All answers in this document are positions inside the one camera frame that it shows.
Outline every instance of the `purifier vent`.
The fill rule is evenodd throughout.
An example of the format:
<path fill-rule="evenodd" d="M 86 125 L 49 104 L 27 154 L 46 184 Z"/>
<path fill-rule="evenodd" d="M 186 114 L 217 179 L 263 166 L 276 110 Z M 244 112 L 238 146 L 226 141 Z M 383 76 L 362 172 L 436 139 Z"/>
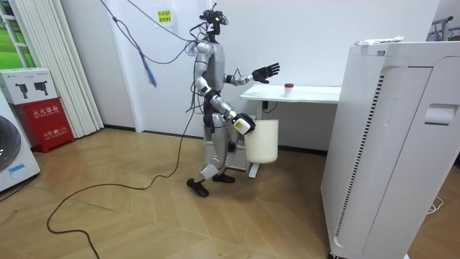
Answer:
<path fill-rule="evenodd" d="M 377 89 L 375 90 L 374 99 L 372 100 L 371 109 L 370 109 L 369 115 L 367 117 L 366 127 L 364 128 L 364 134 L 362 135 L 361 142 L 359 143 L 358 155 L 356 156 L 356 160 L 354 162 L 353 173 L 351 174 L 350 184 L 349 184 L 348 189 L 346 191 L 345 202 L 344 202 L 344 205 L 343 205 L 341 213 L 340 213 L 339 223 L 337 224 L 336 236 L 339 236 L 340 228 L 341 228 L 342 222 L 344 220 L 346 207 L 347 207 L 348 201 L 350 199 L 351 189 L 353 188 L 354 180 L 355 180 L 355 178 L 357 176 L 357 171 L 358 171 L 358 167 L 359 167 L 359 161 L 361 160 L 362 151 L 364 149 L 364 145 L 366 144 L 367 135 L 369 133 L 369 128 L 371 127 L 372 117 L 374 116 L 375 107 L 377 105 L 377 100 L 378 100 L 379 95 L 380 95 L 380 89 L 382 88 L 384 78 L 385 78 L 385 76 L 380 76 L 379 83 L 377 84 Z"/>

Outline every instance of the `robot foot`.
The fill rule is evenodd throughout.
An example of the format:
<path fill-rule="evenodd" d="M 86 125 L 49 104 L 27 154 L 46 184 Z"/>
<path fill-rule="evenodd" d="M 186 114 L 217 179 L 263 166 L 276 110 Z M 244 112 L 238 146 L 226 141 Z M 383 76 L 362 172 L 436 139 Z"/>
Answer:
<path fill-rule="evenodd" d="M 204 188 L 201 182 L 195 182 L 193 178 L 187 180 L 187 186 L 190 187 L 198 196 L 207 197 L 209 196 L 209 191 Z"/>
<path fill-rule="evenodd" d="M 225 173 L 221 173 L 220 175 L 213 176 L 213 181 L 221 182 L 221 183 L 234 183 L 235 177 L 231 177 L 226 175 Z"/>

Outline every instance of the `white desk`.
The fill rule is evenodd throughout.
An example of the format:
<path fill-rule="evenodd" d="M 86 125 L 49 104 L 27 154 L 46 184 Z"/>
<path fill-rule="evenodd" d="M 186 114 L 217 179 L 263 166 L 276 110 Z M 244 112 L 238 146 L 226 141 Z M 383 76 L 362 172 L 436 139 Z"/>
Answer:
<path fill-rule="evenodd" d="M 341 87 L 339 86 L 294 86 L 291 97 L 285 97 L 285 86 L 254 84 L 240 97 L 257 101 L 257 119 L 262 119 L 262 102 L 302 102 L 318 104 L 337 104 L 339 102 Z M 249 177 L 255 178 L 259 170 L 259 164 L 253 164 L 249 171 Z"/>

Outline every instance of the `white curtain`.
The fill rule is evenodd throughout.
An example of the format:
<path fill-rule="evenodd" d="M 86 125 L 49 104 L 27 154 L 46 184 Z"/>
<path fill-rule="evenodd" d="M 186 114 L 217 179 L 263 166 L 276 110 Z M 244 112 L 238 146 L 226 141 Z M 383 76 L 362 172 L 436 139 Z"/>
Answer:
<path fill-rule="evenodd" d="M 60 1 L 9 2 L 35 65 L 51 71 L 74 137 L 104 127 Z"/>

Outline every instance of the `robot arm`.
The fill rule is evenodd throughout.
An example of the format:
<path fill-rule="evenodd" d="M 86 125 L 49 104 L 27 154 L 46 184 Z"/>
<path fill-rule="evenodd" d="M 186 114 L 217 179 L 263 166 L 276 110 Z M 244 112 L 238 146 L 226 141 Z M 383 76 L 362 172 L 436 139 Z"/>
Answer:
<path fill-rule="evenodd" d="M 225 76 L 225 83 L 231 83 L 234 86 L 241 86 L 254 80 L 260 83 L 269 83 L 267 78 L 275 76 L 280 72 L 280 64 L 275 63 L 263 68 L 256 69 L 248 76 Z"/>
<path fill-rule="evenodd" d="M 213 52 L 214 48 L 212 45 L 204 42 L 198 44 L 195 62 L 195 86 L 198 88 L 198 93 L 204 96 L 215 110 L 224 115 L 227 121 L 231 121 L 238 132 L 245 135 L 255 128 L 255 123 L 251 117 L 245 114 L 237 114 L 236 111 L 231 108 L 230 104 L 225 102 L 224 99 L 208 85 L 208 82 L 203 77 L 208 70 L 208 61 L 213 55 Z"/>

